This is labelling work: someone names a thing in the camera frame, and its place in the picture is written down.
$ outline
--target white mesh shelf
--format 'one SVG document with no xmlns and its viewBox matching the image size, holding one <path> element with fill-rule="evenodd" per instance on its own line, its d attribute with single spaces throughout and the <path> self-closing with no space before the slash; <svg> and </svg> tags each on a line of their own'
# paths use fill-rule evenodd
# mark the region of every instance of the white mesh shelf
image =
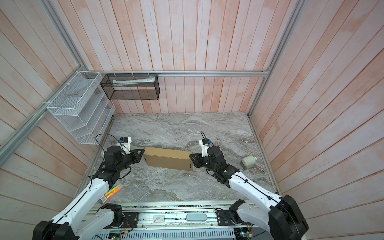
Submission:
<svg viewBox="0 0 384 240">
<path fill-rule="evenodd" d="M 100 81 L 100 73 L 79 72 L 47 107 L 80 144 L 98 144 L 115 111 L 104 93 L 94 94 Z"/>
</svg>

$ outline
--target marble surface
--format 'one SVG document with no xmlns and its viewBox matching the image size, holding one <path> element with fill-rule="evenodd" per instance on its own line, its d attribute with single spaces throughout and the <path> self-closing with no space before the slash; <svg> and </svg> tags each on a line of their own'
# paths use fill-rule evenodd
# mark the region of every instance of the marble surface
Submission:
<svg viewBox="0 0 384 240">
<path fill-rule="evenodd" d="M 273 192 L 247 119 L 244 113 L 119 114 L 115 116 L 110 134 L 117 138 L 131 137 L 131 149 L 149 146 L 200 153 L 200 131 L 203 131 L 215 146 L 220 146 L 227 163 Z M 109 136 L 104 149 L 115 143 Z M 241 159 L 249 155 L 258 160 L 252 168 L 243 170 Z M 99 158 L 94 172 L 101 161 Z M 144 158 L 131 167 L 132 172 L 120 180 L 124 188 L 110 199 L 110 203 L 246 199 L 218 183 L 205 168 L 183 171 L 151 167 Z"/>
</svg>

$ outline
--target wooden wall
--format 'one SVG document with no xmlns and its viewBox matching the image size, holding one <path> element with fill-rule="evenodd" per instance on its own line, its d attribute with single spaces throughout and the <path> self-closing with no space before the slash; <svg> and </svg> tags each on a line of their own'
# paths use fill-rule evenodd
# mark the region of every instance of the wooden wall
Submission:
<svg viewBox="0 0 384 240">
<path fill-rule="evenodd" d="M 39 0 L 0 1 L 0 144 L 77 67 Z M 30 238 L 67 206 L 93 153 L 43 119 L 0 169 L 2 238 Z"/>
<path fill-rule="evenodd" d="M 384 239 L 384 1 L 307 1 L 252 116 L 308 239 Z"/>
<path fill-rule="evenodd" d="M 90 70 L 263 70 L 297 0 L 52 0 Z M 117 113 L 248 112 L 261 79 L 160 78 Z"/>
</svg>

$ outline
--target slotted metal panel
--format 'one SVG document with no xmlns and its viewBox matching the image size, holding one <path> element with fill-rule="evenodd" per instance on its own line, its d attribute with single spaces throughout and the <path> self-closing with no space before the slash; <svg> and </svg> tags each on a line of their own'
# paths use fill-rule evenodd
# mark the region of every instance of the slotted metal panel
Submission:
<svg viewBox="0 0 384 240">
<path fill-rule="evenodd" d="M 107 240 L 110 231 L 101 231 L 98 235 Z M 121 236 L 127 240 L 160 240 L 160 239 L 234 239 L 233 228 L 212 228 L 212 229 L 164 229 L 164 230 L 134 230 Z"/>
</svg>

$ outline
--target cardboard box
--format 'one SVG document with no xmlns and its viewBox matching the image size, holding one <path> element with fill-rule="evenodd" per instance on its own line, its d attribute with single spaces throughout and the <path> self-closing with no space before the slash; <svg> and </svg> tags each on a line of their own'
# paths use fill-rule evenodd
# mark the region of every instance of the cardboard box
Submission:
<svg viewBox="0 0 384 240">
<path fill-rule="evenodd" d="M 190 154 L 192 152 L 145 147 L 143 156 L 148 166 L 191 171 L 193 164 Z"/>
</svg>

